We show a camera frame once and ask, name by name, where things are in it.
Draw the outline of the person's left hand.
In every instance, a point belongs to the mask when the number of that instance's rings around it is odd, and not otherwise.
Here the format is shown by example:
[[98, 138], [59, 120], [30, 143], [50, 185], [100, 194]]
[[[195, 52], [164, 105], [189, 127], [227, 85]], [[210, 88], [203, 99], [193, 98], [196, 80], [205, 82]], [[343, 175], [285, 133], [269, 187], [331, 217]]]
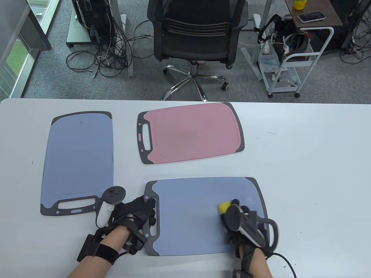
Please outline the person's left hand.
[[119, 203], [111, 213], [108, 225], [111, 228], [124, 226], [130, 231], [129, 244], [124, 244], [123, 249], [130, 255], [135, 255], [140, 251], [147, 238], [140, 233], [145, 223], [154, 226], [155, 219], [155, 203], [154, 199], [144, 200], [144, 196], [140, 196], [129, 203]]

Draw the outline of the person's right hand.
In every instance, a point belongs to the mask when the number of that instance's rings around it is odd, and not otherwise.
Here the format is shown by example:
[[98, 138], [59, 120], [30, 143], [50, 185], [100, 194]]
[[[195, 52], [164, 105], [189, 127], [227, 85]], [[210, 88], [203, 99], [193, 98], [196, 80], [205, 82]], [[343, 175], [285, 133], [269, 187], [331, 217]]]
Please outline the person's right hand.
[[226, 231], [226, 241], [235, 246], [238, 258], [241, 258], [240, 246], [252, 251], [259, 248], [266, 258], [273, 255], [279, 239], [275, 221], [259, 217], [257, 211], [241, 206], [237, 199], [220, 204], [218, 211]]

